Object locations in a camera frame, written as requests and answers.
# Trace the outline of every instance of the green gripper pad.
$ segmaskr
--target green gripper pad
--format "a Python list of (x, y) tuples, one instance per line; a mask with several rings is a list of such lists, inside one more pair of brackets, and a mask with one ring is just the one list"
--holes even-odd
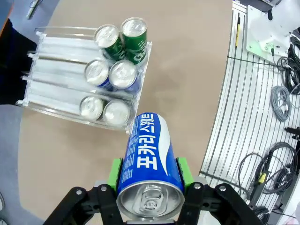
[(179, 157), (177, 158), (181, 175), (183, 178), (183, 183), (184, 183), (184, 192), (186, 193), (188, 187), (191, 185), (191, 183), (194, 182), (194, 178), (192, 176), (192, 173), (189, 169), (188, 162), (186, 158)]
[(121, 172), (121, 158), (115, 158), (112, 163), (111, 171), (109, 173), (107, 184), (111, 186), (115, 192), (117, 192), (117, 182), (119, 178), (119, 173)]

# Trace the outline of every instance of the yellow label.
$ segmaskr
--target yellow label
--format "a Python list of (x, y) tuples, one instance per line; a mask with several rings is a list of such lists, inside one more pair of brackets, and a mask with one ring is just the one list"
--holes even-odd
[(258, 180), (258, 182), (264, 183), (264, 181), (266, 180), (266, 176), (267, 176), (266, 173), (262, 173), (262, 174), (261, 174), (261, 177), (260, 177), (259, 180)]

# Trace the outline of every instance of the screw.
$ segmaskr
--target screw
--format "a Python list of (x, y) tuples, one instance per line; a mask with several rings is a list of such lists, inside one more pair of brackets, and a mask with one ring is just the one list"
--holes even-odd
[(226, 191), (226, 187), (222, 185), (222, 186), (220, 186), (220, 190), (221, 191)]
[(195, 189), (200, 189), (200, 188), (201, 188), (201, 185), (198, 184), (198, 183), (195, 183), (195, 184), (194, 184), (194, 188), (195, 188)]

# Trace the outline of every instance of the shoe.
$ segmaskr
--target shoe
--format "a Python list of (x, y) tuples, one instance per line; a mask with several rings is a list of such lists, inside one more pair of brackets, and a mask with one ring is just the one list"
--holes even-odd
[(2, 197), (2, 195), (1, 195), (1, 193), (0, 193), (0, 211), (2, 210), (4, 208), (4, 199), (3, 199), (3, 197)]
[(3, 219), (0, 219), (0, 225), (8, 225)]

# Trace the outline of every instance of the can lid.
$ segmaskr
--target can lid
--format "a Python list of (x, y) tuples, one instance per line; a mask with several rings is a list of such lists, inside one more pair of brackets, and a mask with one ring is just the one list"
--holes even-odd
[(97, 120), (103, 111), (103, 101), (97, 97), (87, 96), (81, 101), (79, 111), (82, 117)]
[(128, 60), (116, 62), (110, 69), (109, 82), (119, 89), (130, 87), (136, 80), (135, 65)]
[(101, 85), (107, 78), (109, 67), (105, 61), (93, 60), (84, 69), (84, 76), (88, 83), (95, 86)]
[(121, 100), (112, 100), (104, 108), (103, 120), (109, 124), (125, 125), (130, 116), (129, 106)]
[(176, 215), (184, 202), (183, 193), (171, 183), (146, 180), (124, 188), (117, 205), (132, 219), (167, 219)]
[(112, 46), (117, 41), (118, 37), (118, 28), (111, 24), (99, 27), (94, 34), (94, 40), (100, 48)]
[(146, 22), (139, 17), (132, 17), (121, 25), (122, 33), (127, 37), (138, 37), (147, 30)]

